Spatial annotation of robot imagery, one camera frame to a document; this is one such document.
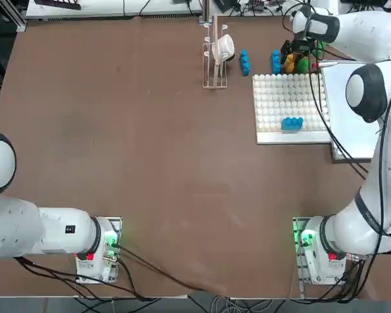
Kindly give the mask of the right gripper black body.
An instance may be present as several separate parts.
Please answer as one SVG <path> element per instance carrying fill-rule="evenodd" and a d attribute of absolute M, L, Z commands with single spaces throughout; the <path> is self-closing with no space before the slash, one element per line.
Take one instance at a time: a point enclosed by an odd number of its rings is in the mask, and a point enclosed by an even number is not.
<path fill-rule="evenodd" d="M 292 43 L 292 54 L 294 56 L 304 55 L 308 56 L 309 52 L 313 50 L 313 43 Z"/>

